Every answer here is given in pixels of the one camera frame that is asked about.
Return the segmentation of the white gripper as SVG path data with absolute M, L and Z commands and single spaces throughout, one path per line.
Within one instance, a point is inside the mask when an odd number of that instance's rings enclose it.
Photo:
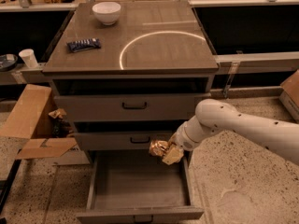
M 185 121 L 169 140 L 172 145 L 165 153 L 162 161 L 171 165 L 180 162 L 184 150 L 192 151 L 201 143 L 201 126 L 197 121 Z

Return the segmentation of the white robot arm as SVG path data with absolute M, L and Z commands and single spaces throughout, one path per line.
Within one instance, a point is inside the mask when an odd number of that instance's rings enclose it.
M 168 141 L 170 148 L 163 162 L 171 165 L 193 151 L 205 139 L 222 130 L 237 133 L 287 161 L 299 164 L 299 125 L 241 113 L 232 105 L 205 99 L 195 108 L 195 115 L 181 124 Z

